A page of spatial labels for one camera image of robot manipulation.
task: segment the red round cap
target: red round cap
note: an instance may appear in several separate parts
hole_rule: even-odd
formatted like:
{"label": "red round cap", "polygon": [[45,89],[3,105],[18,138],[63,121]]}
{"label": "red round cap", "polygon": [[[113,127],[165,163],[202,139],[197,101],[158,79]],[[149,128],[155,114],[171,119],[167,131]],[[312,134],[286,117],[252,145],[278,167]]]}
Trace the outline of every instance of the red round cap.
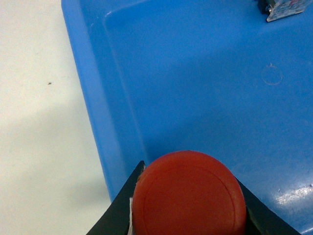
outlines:
{"label": "red round cap", "polygon": [[137,182],[136,235],[243,235],[245,224],[245,199],[236,178],[206,154],[164,155]]}

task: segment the blue plastic tray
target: blue plastic tray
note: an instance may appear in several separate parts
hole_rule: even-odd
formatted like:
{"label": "blue plastic tray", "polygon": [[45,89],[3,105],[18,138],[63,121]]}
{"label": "blue plastic tray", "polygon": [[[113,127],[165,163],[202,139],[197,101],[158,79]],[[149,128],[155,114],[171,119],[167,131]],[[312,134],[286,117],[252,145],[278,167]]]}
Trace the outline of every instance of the blue plastic tray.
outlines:
{"label": "blue plastic tray", "polygon": [[63,0],[113,199],[140,160],[223,162],[313,234],[313,7],[267,23],[257,2]]}

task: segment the black plastic part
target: black plastic part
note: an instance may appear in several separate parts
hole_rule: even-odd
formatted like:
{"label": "black plastic part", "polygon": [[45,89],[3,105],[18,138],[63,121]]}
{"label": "black plastic part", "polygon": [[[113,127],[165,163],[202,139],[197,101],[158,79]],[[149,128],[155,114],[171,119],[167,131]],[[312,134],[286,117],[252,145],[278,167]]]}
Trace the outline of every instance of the black plastic part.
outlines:
{"label": "black plastic part", "polygon": [[141,161],[110,207],[87,235],[126,235],[129,229],[129,198],[133,197],[139,175],[144,169]]}
{"label": "black plastic part", "polygon": [[259,8],[260,12],[262,13],[262,15],[264,15],[264,14],[269,15],[269,12],[267,11],[267,7],[268,7],[267,0],[259,0],[258,8]]}
{"label": "black plastic part", "polygon": [[[108,210],[87,233],[87,235],[127,235],[129,229],[129,198],[144,170],[141,161],[132,172],[125,185],[114,199]],[[246,235],[300,235],[294,228],[278,217],[241,182],[241,190],[246,201]]]}
{"label": "black plastic part", "polygon": [[239,182],[251,222],[262,235],[300,235],[293,227],[265,206],[250,190]]}

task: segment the white surface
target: white surface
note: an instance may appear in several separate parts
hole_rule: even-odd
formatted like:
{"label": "white surface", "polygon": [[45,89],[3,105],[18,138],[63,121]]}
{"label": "white surface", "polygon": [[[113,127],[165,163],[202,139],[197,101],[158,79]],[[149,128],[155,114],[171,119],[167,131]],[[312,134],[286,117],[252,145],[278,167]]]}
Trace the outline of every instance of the white surface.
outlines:
{"label": "white surface", "polygon": [[0,234],[86,234],[110,200],[60,0],[0,0],[0,71]]}

